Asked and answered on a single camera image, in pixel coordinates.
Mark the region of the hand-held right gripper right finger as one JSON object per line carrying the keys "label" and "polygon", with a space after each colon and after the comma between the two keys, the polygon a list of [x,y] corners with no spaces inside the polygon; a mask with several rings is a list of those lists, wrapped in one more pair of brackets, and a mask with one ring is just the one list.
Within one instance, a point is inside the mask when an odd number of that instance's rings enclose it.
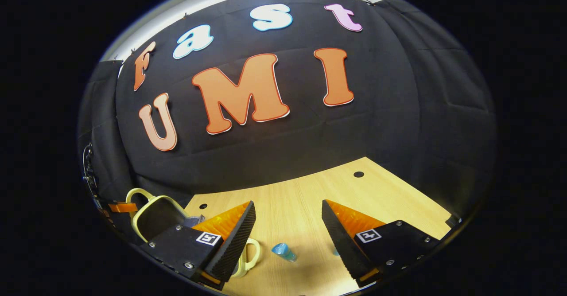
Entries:
{"label": "hand-held right gripper right finger", "polygon": [[406,221],[385,223],[331,200],[322,201],[322,221],[359,287],[401,275],[439,244]]}

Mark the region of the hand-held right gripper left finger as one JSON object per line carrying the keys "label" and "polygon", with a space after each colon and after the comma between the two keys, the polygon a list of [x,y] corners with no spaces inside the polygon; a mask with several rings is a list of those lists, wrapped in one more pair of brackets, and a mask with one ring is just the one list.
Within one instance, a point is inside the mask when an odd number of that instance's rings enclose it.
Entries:
{"label": "hand-held right gripper left finger", "polygon": [[193,227],[166,227],[140,249],[192,283],[221,291],[233,275],[256,221],[253,201]]}

